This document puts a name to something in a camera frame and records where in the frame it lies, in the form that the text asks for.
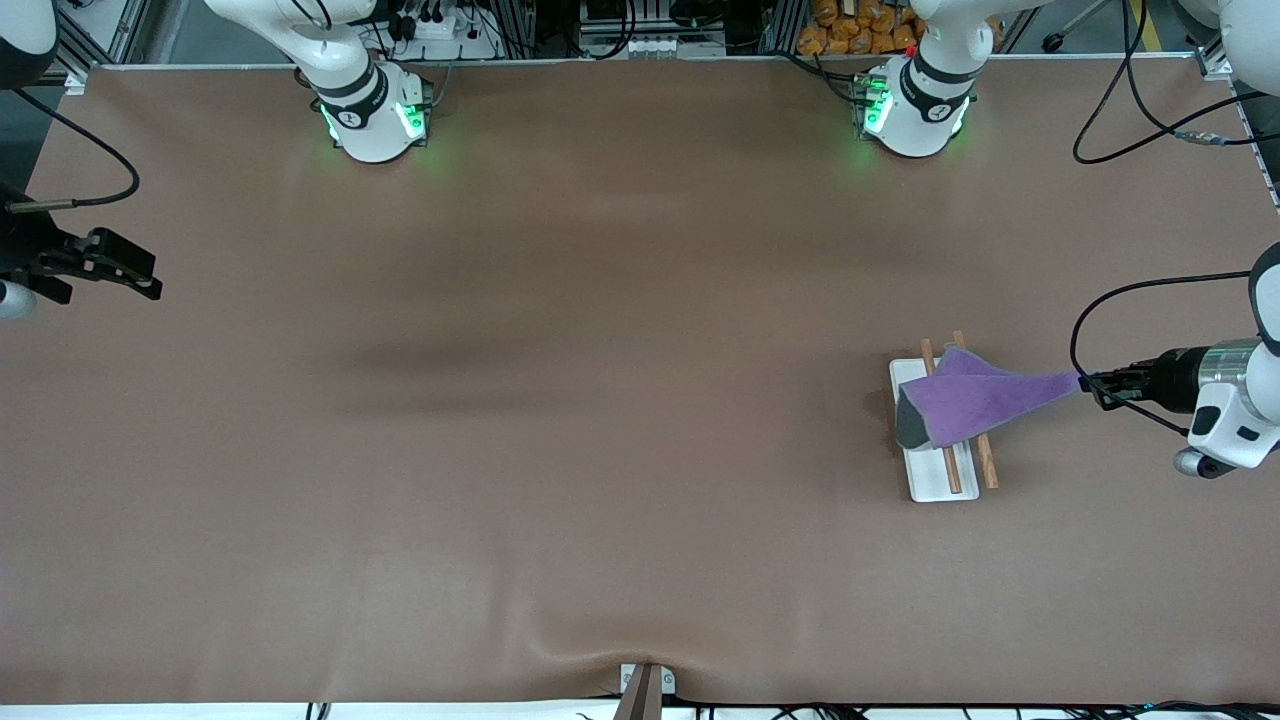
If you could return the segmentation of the darker wooden rack rod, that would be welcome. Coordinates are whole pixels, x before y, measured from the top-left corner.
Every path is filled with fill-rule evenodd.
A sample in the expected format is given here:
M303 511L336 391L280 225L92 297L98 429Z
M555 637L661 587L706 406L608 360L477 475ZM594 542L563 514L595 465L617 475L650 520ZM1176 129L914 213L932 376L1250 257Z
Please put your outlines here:
M936 363L934 363L934 348L931 340L924 338L920 341L920 351L922 351L922 360L925 366L925 375L933 377L933 374L936 373ZM954 448L942 447L941 452L943 454L943 462L948 478L950 493L960 495L963 492L963 483L959 475Z

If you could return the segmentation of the black chair caster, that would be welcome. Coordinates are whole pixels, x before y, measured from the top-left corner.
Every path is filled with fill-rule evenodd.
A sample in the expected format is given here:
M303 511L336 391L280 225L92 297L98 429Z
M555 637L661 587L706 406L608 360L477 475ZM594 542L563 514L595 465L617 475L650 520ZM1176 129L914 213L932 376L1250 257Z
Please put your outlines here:
M1055 13L1059 13L1062 22L1042 38L1041 49L1050 54L1060 51L1065 41L1082 27L1087 26L1094 15L1106 8L1110 1L1111 0L1057 0L1056 3L1042 6L1042 10L1053 9ZM1064 15L1057 10L1059 6L1068 6L1073 10L1073 14Z

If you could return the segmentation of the brown table cover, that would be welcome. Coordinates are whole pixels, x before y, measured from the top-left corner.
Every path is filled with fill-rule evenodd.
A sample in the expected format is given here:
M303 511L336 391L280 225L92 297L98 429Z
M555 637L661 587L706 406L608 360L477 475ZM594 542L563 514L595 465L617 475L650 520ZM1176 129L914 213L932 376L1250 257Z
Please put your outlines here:
M1111 59L998 59L906 160L781 60L458 68L334 149L288 69L95 72L64 113L152 252L0 325L0 703L1280 702L1280 457L1183 477L1087 397L915 503L888 364L1068 365L1115 287L1249 266L1247 149L1073 138Z

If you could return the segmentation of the light wooden rack rod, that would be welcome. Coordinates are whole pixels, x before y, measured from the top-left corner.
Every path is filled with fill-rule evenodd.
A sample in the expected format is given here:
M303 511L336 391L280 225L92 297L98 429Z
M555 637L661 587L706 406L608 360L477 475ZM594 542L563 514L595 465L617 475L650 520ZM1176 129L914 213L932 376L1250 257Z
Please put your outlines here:
M978 404L986 407L989 404L991 396L991 374L983 370L973 373L977 365L973 363L973 356L968 351L965 336L961 331L955 331L952 336L954 347L963 350L965 352L963 369L965 370L964 377L969 380L974 380L979 389L977 391ZM995 465L995 454L989 443L989 437L983 430L982 433L975 433L972 438L973 452L975 457L975 468L980 473L980 478L987 489L997 489L1000 487L998 471Z

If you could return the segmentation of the pile of orange packets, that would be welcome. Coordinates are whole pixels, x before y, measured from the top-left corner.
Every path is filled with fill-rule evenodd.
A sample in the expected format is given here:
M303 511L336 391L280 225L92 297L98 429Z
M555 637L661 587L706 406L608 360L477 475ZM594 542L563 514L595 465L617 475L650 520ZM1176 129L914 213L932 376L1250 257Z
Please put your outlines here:
M909 0L806 0L792 50L800 56L905 53L927 23Z

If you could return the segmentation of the white power strip with plugs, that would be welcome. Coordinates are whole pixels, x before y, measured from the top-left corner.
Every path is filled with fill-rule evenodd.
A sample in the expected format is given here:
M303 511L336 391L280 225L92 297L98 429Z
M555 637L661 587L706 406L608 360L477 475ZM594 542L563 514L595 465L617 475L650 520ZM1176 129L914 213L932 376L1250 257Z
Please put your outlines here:
M461 0L387 0L387 31L397 42L426 47L456 45L502 53L495 18Z

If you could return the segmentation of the grey and purple towel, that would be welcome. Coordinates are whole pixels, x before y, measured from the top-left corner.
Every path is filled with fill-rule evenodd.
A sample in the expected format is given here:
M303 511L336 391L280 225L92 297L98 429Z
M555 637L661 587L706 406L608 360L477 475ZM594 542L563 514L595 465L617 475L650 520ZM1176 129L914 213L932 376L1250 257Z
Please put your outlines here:
M945 448L1004 427L1080 391L1075 372L1020 374L948 347L933 373L899 383L895 437L901 448Z

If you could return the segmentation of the white towel rack base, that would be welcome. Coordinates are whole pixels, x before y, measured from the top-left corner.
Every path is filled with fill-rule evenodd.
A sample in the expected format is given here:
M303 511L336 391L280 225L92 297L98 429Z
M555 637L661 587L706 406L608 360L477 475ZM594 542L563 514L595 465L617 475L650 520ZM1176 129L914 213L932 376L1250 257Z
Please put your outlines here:
M922 357L893 359L888 364L888 372L895 404L893 429L896 430L899 428L899 410L902 406L900 398L901 386L909 380L924 378L925 366ZM902 446L909 495L914 502L947 503L973 501L980 497L983 483L980 473L975 468L972 439L955 445L952 448L963 483L963 492L960 495L950 493L945 457L941 448L931 446L906 448Z

